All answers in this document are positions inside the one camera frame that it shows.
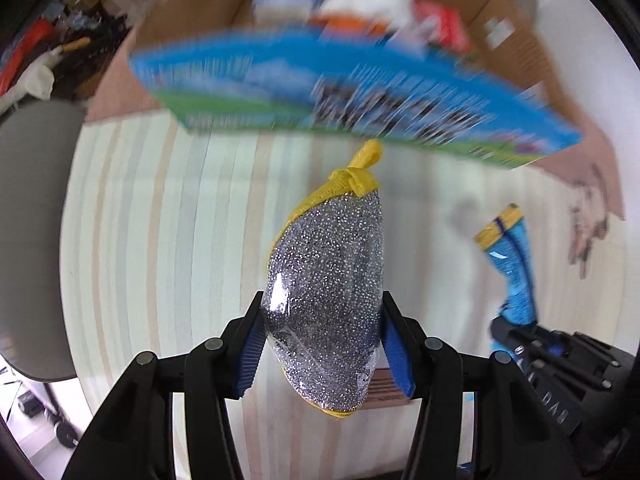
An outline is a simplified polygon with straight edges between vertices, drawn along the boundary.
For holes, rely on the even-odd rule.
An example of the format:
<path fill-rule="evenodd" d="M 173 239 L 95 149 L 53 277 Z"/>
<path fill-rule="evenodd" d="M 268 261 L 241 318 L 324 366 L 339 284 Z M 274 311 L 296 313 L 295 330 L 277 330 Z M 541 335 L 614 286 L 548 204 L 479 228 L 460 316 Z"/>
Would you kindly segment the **red packet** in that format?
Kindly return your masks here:
<path fill-rule="evenodd" d="M 413 15 L 428 44 L 455 54 L 471 52 L 471 40 L 457 9 L 430 0 L 414 0 Z"/>

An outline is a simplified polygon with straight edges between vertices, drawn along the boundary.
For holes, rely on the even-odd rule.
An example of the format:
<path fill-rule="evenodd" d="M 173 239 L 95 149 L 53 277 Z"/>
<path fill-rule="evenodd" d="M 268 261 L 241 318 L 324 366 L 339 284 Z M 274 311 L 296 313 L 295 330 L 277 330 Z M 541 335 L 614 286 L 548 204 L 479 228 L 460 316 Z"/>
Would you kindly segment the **orange plastic bag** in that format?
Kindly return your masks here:
<path fill-rule="evenodd" d="M 17 43 L 2 54 L 1 58 L 1 94 L 11 88 L 17 71 L 31 54 L 35 47 L 42 42 L 50 41 L 55 36 L 53 25 L 45 18 L 38 18 L 34 24 L 24 32 Z"/>

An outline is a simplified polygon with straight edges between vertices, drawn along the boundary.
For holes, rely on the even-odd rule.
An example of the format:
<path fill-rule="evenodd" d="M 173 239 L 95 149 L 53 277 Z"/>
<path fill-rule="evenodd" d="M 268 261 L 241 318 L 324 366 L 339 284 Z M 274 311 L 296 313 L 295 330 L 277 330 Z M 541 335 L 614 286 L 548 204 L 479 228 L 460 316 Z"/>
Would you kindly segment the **blue yellow packet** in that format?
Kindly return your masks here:
<path fill-rule="evenodd" d="M 514 328 L 531 330 L 538 323 L 532 256 L 523 211 L 515 204 L 506 206 L 474 240 L 506 280 L 506 300 L 490 324 L 492 348 L 521 361 L 525 344 L 509 342 L 509 333 Z"/>

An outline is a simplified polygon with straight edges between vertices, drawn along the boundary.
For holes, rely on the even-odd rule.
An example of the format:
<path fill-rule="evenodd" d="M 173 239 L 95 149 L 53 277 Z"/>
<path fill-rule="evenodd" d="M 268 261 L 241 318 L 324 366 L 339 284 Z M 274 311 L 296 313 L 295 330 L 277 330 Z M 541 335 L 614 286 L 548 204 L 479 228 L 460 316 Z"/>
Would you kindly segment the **calico cat mat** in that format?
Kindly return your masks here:
<path fill-rule="evenodd" d="M 584 280 L 588 274 L 589 259 L 596 240 L 604 240 L 608 235 L 608 188 L 597 164 L 591 165 L 590 181 L 576 181 L 577 197 L 572 208 L 572 230 L 568 263 L 578 266 L 579 277 Z"/>

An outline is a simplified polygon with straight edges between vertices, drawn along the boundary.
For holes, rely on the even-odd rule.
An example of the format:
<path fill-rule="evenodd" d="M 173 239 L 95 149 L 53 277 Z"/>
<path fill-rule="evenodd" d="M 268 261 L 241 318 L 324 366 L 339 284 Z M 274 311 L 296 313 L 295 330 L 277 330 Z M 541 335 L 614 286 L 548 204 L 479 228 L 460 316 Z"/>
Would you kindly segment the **grey chair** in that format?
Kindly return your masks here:
<path fill-rule="evenodd" d="M 37 382 L 76 376 L 60 286 L 61 222 L 84 110 L 30 102 L 1 124 L 1 356 Z"/>

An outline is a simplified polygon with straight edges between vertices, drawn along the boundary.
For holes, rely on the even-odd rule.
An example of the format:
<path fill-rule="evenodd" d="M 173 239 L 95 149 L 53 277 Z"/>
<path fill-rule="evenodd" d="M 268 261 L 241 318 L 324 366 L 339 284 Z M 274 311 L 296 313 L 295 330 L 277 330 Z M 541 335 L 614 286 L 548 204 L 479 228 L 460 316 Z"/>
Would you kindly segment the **brown label patch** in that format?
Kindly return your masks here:
<path fill-rule="evenodd" d="M 392 372 L 388 367 L 374 371 L 368 393 L 362 404 L 363 410 L 379 410 L 406 405 L 410 400 L 396 386 Z"/>

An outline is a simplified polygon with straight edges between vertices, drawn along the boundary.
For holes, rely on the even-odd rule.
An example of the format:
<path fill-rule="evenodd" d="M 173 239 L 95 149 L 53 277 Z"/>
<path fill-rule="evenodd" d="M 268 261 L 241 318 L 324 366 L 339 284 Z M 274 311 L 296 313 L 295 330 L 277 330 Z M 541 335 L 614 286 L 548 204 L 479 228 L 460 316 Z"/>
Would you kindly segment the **silver yellow scrub sponge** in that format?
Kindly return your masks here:
<path fill-rule="evenodd" d="M 288 216 L 268 257 L 262 315 L 297 394 L 336 418 L 358 411 L 378 362 L 384 274 L 383 211 L 363 143 Z"/>

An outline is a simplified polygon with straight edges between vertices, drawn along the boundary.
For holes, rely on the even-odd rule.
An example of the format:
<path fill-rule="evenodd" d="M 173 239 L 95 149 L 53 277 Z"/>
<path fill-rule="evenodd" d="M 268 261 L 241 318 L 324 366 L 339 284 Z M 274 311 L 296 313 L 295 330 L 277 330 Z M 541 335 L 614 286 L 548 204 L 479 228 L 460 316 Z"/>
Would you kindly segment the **orange snack packet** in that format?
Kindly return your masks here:
<path fill-rule="evenodd" d="M 317 27 L 326 36 L 380 38 L 387 34 L 386 23 L 355 14 L 316 15 L 307 24 Z"/>

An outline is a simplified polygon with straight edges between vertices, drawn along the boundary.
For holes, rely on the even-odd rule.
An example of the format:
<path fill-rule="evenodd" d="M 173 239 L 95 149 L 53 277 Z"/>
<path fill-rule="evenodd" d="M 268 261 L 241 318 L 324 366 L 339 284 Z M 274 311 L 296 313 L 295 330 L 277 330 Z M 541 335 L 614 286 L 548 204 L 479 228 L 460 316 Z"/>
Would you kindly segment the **white goose plush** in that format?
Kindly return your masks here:
<path fill-rule="evenodd" d="M 67 53 L 85 48 L 90 42 L 89 37 L 82 37 L 39 55 L 18 77 L 17 83 L 1 97 L 0 114 L 6 114 L 10 108 L 17 108 L 17 103 L 26 96 L 40 101 L 49 101 L 55 81 L 53 73 L 55 66 L 61 63 Z"/>

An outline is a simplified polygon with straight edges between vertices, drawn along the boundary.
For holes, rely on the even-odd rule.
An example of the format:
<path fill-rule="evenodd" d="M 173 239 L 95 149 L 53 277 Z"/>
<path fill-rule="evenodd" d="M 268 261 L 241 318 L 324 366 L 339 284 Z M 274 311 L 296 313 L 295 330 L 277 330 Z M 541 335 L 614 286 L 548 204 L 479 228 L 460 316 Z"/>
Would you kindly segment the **cardboard box with blue print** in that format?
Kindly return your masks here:
<path fill-rule="evenodd" d="M 192 130 L 352 133 L 508 167 L 582 140 L 514 0 L 430 1 L 460 12 L 470 53 L 428 44 L 416 19 L 380 38 L 326 36 L 256 25 L 253 0 L 160 0 L 129 64 Z"/>

